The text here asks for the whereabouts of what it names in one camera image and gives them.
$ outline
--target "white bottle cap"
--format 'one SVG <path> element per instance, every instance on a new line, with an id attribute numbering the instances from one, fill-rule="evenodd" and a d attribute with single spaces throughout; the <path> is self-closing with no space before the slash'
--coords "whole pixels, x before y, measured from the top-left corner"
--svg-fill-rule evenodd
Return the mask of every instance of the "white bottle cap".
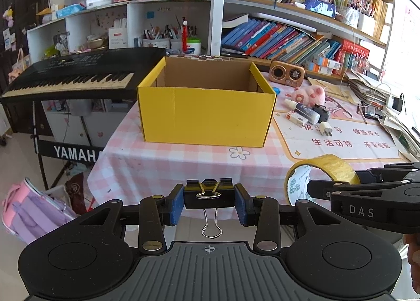
<path id="1" fill-rule="evenodd" d="M 291 108 L 291 110 L 295 110 L 295 107 L 297 106 L 297 102 L 292 100 L 284 100 L 284 104 Z"/>

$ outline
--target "yellow packing tape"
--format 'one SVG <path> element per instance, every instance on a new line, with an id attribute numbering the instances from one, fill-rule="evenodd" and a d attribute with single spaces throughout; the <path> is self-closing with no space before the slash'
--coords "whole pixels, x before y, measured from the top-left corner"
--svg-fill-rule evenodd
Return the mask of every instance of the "yellow packing tape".
<path id="1" fill-rule="evenodd" d="M 289 169 L 284 181 L 284 191 L 292 205 L 298 199 L 311 199 L 306 186 L 309 182 L 309 173 L 312 167 L 326 173 L 332 181 L 345 181 L 350 185 L 360 184 L 359 177 L 354 169 L 338 156 L 325 154 L 302 160 Z"/>

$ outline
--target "tiled floor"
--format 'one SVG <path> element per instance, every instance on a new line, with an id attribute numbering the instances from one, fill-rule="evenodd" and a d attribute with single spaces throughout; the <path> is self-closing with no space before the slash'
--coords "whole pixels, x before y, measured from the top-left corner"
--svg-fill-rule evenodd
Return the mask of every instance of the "tiled floor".
<path id="1" fill-rule="evenodd" d="M 62 168 L 62 162 L 53 158 L 44 158 L 44 166 L 49 183 L 53 181 Z M 33 142 L 26 134 L 14 134 L 13 139 L 8 140 L 6 147 L 0 147 L 0 200 L 3 200 L 10 186 L 29 177 L 35 186 L 42 187 L 42 179 L 39 172 L 38 160 L 34 154 Z M 222 236 L 211 241 L 248 241 L 252 246 L 255 236 L 255 228 L 244 228 L 237 220 L 220 221 L 219 226 L 223 230 Z M 204 219 L 191 219 L 181 217 L 176 227 L 166 228 L 165 236 L 168 242 L 171 240 L 203 241 L 201 229 Z M 214 223 L 210 220 L 207 229 L 208 234 L 216 232 Z M 138 231 L 127 232 L 125 241 L 133 247 L 137 246 Z M 291 240 L 282 229 L 282 246 L 289 246 Z M 17 262 L 24 244 L 6 232 L 0 225 L 0 301 L 23 301 L 28 295 L 22 280 L 20 279 Z M 397 298 L 418 298 L 412 289 L 409 277 L 409 266 L 405 263 L 403 273 L 398 280 L 393 295 Z"/>

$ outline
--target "pink pig plush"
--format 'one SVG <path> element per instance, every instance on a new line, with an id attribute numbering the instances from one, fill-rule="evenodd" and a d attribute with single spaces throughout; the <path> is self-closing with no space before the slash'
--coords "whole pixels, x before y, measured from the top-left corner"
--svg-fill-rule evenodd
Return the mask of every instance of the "pink pig plush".
<path id="1" fill-rule="evenodd" d="M 323 106 L 325 103 L 325 91 L 319 85 L 302 86 L 295 88 L 295 91 L 291 94 L 291 99 L 310 108 L 315 104 Z"/>

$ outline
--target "keyboard stand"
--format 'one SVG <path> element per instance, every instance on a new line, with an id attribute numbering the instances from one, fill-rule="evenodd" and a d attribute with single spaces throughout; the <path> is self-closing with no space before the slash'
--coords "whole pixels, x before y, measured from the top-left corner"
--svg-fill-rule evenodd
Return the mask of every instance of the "keyboard stand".
<path id="1" fill-rule="evenodd" d="M 99 153 L 103 151 L 102 147 L 82 146 L 79 144 L 69 144 L 69 143 L 61 143 L 61 142 L 46 141 L 46 140 L 39 139 L 38 131 L 36 128 L 37 118 L 36 118 L 34 101 L 32 102 L 32 119 L 33 119 L 33 125 L 32 125 L 31 138 L 34 140 L 35 153 L 38 155 L 39 169 L 41 170 L 41 176 L 43 178 L 45 190 L 48 190 L 49 188 L 53 188 L 58 184 L 62 175 L 64 174 L 66 169 L 70 166 L 71 161 L 81 162 L 81 163 L 96 163 L 99 157 Z M 83 117 L 81 117 L 81 122 L 86 132 L 89 144 L 92 144 L 90 140 L 89 132 L 87 131 L 86 124 Z M 48 182 L 47 182 L 47 177 L 45 176 L 43 156 L 47 156 L 49 158 L 66 160 L 66 164 L 63 166 L 63 168 L 60 170 L 60 172 L 54 179 L 54 182 L 52 183 L 51 187 L 49 187 Z"/>

